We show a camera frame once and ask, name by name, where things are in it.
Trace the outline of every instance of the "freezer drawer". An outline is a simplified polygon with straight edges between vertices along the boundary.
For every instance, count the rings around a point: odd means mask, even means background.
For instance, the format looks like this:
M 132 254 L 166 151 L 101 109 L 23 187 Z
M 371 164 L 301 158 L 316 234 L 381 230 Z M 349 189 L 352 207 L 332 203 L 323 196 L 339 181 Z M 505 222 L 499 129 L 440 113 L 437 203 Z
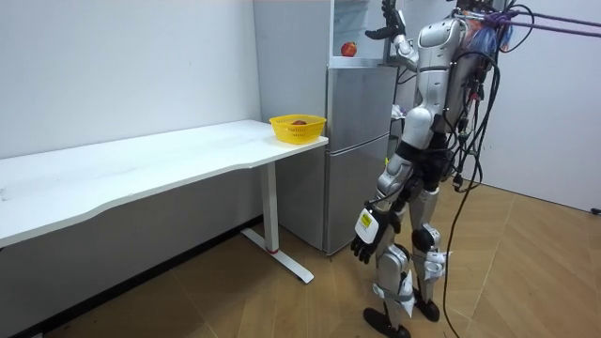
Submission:
M 331 153 L 389 132 L 396 70 L 329 69 L 326 133 Z
M 326 158 L 325 250 L 333 254 L 355 237 L 363 202 L 374 197 L 384 171 L 388 134 Z

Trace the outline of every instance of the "desk leg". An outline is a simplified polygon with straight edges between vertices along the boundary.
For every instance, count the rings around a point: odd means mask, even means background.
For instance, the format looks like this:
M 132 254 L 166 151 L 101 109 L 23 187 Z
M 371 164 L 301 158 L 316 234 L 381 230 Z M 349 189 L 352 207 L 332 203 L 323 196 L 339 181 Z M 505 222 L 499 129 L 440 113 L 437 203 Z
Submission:
M 265 238 L 251 229 L 242 230 L 242 234 L 277 259 L 306 284 L 313 280 L 313 274 L 302 265 L 280 251 L 278 237 L 278 198 L 275 188 L 275 162 L 261 166 L 261 192 L 263 196 L 263 224 Z

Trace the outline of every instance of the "robot leg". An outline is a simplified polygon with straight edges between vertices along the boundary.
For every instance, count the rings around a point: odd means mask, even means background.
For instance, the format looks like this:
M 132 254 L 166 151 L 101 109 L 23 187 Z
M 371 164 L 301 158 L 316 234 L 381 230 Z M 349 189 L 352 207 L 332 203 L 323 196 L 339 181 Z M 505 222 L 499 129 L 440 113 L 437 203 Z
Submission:
M 405 208 L 395 212 L 396 220 L 400 225 Z M 384 314 L 371 308 L 363 312 L 363 317 L 378 332 L 389 338 L 410 338 L 410 333 L 401 324 L 401 313 L 411 315 L 415 298 L 411 271 L 406 273 L 410 255 L 402 245 L 394 243 L 396 235 L 394 228 L 388 226 L 382 241 L 376 251 L 376 283 L 373 285 L 374 293 L 384 303 Z
M 439 251 L 439 231 L 430 225 L 438 196 L 438 187 L 432 192 L 422 190 L 418 198 L 409 204 L 413 228 L 413 267 L 417 272 L 418 281 L 415 306 L 433 322 L 440 319 L 439 307 L 433 301 L 434 283 L 444 276 L 447 257 L 447 253 Z

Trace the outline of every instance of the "yellow basket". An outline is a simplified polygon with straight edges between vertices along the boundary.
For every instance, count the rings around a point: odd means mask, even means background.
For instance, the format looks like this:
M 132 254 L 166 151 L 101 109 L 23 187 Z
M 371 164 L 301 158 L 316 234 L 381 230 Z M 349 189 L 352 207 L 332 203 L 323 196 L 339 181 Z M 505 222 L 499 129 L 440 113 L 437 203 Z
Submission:
M 296 121 L 303 121 L 305 125 L 293 125 Z M 283 142 L 293 145 L 302 145 L 313 142 L 321 135 L 326 119 L 313 115 L 286 115 L 270 118 L 275 137 Z

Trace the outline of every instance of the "purple rope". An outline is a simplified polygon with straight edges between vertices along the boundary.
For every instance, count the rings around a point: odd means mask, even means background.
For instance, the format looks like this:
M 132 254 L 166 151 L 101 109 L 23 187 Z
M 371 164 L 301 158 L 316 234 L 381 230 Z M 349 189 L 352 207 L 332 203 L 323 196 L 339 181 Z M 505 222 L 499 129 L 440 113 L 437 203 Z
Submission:
M 545 26 L 545 25 L 534 24 L 534 23 L 514 23 L 514 22 L 512 22 L 511 19 L 515 18 L 515 16 L 517 16 L 518 14 L 530 15 L 530 13 L 528 13 L 528 12 L 521 12 L 521 11 L 516 11 L 516 10 L 510 10 L 505 13 L 496 12 L 496 13 L 486 14 L 484 16 L 484 23 L 487 25 L 493 26 L 493 27 L 498 26 L 498 25 L 514 25 L 514 26 L 520 26 L 520 27 L 542 29 L 542 30 L 547 30 L 547 31 L 551 31 L 551 32 L 579 35 L 579 36 L 583 36 L 583 37 L 601 38 L 601 33 L 583 32 L 583 31 L 578 31 L 578 30 L 573 30 L 573 29 L 551 27 L 551 26 Z M 587 24 L 587 25 L 601 27 L 600 23 L 588 23 L 588 22 L 583 22 L 580 20 L 554 17 L 551 15 L 539 14 L 539 13 L 536 13 L 536 14 L 533 13 L 533 15 L 539 16 L 539 17 L 545 18 L 545 19 L 550 19 L 550 20 L 563 21 L 563 22 L 567 22 L 567 23 L 581 23 L 581 24 Z
M 525 11 L 521 11 L 521 10 L 512 10 L 512 11 L 516 12 L 519 15 L 528 15 L 528 16 L 530 16 L 529 12 L 525 12 Z M 547 14 L 542 14 L 542 13 L 533 13 L 532 15 L 535 16 L 535 17 L 538 17 L 538 18 L 555 20 L 555 21 L 561 21 L 561 22 L 565 22 L 565 23 L 577 23 L 577 24 L 584 24 L 584 25 L 589 25 L 589 26 L 594 26 L 594 27 L 601 27 L 601 23 L 585 22 L 585 21 L 582 21 L 582 20 L 563 18 L 563 17 L 558 17 L 558 16 L 554 16 L 554 15 L 547 15 Z
M 510 25 L 514 25 L 514 26 L 542 29 L 542 30 L 547 30 L 547 31 L 557 32 L 557 33 L 572 34 L 572 35 L 578 35 L 578 36 L 583 36 L 583 37 L 601 38 L 601 33 L 583 32 L 583 31 L 577 31 L 577 30 L 573 30 L 573 29 L 543 26 L 540 24 L 514 23 L 511 21 L 507 21 L 507 20 L 499 20 L 499 24 L 510 24 Z

